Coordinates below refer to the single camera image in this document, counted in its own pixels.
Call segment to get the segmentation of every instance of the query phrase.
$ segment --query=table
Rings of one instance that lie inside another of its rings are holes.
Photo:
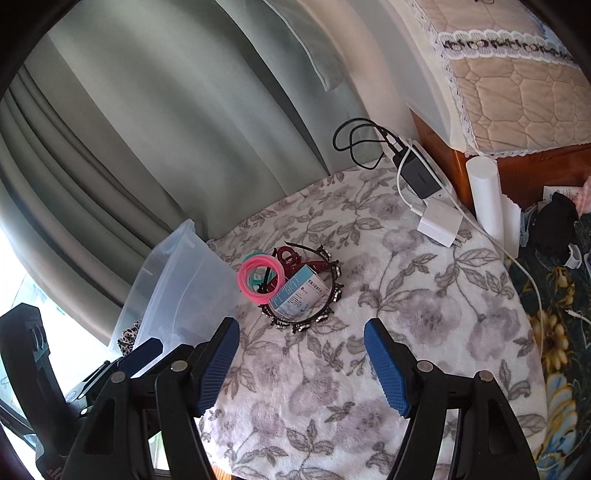
[[[395,340],[444,372],[490,370],[532,449],[544,438],[546,396],[530,323],[482,235],[461,248],[416,231],[395,168],[358,167],[273,204],[209,242],[237,270],[285,240],[318,244],[342,264],[343,298],[326,323],[293,334],[248,300],[238,353],[216,405],[199,421],[213,464],[247,480],[381,479],[407,421],[388,407],[363,344],[378,316]],[[447,478],[457,413],[448,412],[435,478]]]

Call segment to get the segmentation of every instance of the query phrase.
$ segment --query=wooden headboard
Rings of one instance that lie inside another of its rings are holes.
[[[425,150],[441,167],[458,198],[474,210],[466,162],[462,152],[448,147],[415,113],[414,123]],[[501,190],[525,209],[542,199],[544,185],[581,186],[591,175],[591,145],[556,148],[523,157],[500,158]]]

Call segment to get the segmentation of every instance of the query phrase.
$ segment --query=metal screw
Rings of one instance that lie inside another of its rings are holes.
[[[111,381],[113,383],[121,383],[123,380],[125,380],[125,374],[123,372],[115,372],[111,375]]]
[[[493,375],[488,370],[478,372],[478,377],[480,377],[483,382],[492,382],[495,379],[495,377],[493,377]]]
[[[426,360],[421,360],[419,363],[417,363],[417,368],[421,372],[428,373],[433,370],[433,364],[431,362],[427,362]]]
[[[170,369],[173,372],[184,372],[189,364],[185,360],[177,360],[171,366]]]

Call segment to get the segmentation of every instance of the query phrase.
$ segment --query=pink ring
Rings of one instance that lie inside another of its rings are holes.
[[[275,290],[270,293],[257,293],[248,286],[248,277],[250,273],[259,267],[269,267],[277,274],[277,286]],[[238,271],[238,286],[242,293],[246,295],[250,300],[257,303],[269,303],[269,300],[279,291],[279,289],[285,284],[285,272],[283,265],[279,263],[275,257],[270,255],[254,255],[246,260]]]

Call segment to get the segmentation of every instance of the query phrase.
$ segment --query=translucent plastic bin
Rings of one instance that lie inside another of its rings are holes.
[[[183,222],[159,243],[142,265],[119,315],[109,349],[121,354],[117,339],[142,320],[135,347],[159,338],[163,354],[181,343],[208,341],[224,317],[236,316],[240,289],[236,272]]]

